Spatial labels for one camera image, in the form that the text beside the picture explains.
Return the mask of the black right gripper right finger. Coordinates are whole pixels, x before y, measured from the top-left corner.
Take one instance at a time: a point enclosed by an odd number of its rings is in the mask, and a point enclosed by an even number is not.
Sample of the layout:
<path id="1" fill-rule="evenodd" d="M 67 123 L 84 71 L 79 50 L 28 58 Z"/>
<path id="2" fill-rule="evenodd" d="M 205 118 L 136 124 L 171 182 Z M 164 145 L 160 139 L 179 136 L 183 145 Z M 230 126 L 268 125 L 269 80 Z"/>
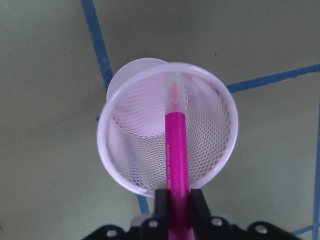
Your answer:
<path id="1" fill-rule="evenodd" d="M 201 189 L 190 190 L 190 219 L 197 240 L 234 240 L 230 223 L 212 215 Z"/>

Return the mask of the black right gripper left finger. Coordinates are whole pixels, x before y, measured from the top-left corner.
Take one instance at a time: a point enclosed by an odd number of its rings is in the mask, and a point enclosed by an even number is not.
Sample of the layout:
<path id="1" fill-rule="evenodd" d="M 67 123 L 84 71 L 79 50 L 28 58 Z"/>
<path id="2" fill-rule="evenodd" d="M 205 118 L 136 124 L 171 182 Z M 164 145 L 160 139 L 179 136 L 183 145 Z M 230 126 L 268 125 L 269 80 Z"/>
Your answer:
<path id="1" fill-rule="evenodd" d="M 155 190 L 153 213 L 143 214 L 142 216 L 142 240 L 169 239 L 169 208 L 167 191 L 165 189 Z"/>

